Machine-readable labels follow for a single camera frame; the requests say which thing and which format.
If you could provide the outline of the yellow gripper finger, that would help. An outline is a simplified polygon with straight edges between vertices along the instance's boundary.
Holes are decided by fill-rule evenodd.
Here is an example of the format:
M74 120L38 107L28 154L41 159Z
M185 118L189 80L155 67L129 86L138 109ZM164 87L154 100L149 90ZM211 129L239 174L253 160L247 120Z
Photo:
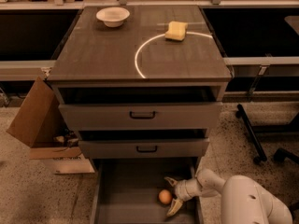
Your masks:
M180 200L180 199L173 199L171 204L170 204L170 208L167 212L167 216L168 217L172 217L174 216L178 211L179 209L182 207L183 205L183 201Z
M166 176L164 179L170 184L171 187L174 187L178 183L176 179L169 176Z

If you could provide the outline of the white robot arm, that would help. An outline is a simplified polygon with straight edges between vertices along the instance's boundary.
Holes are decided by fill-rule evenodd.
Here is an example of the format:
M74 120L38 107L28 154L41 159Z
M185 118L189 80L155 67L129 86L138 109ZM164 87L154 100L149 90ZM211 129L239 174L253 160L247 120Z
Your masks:
M224 180L209 169L194 178L164 178L173 188L168 217L174 216L184 203L194 197L221 196L221 224L292 224L290 209L259 183L244 175Z

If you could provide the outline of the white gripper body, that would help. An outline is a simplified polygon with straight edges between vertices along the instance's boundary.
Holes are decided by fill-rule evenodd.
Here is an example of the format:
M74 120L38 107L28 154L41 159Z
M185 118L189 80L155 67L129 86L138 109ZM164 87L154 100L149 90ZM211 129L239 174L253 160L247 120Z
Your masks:
M177 198L183 202L187 202L193 197L201 194L201 185L195 178L189 180L181 180L174 187Z

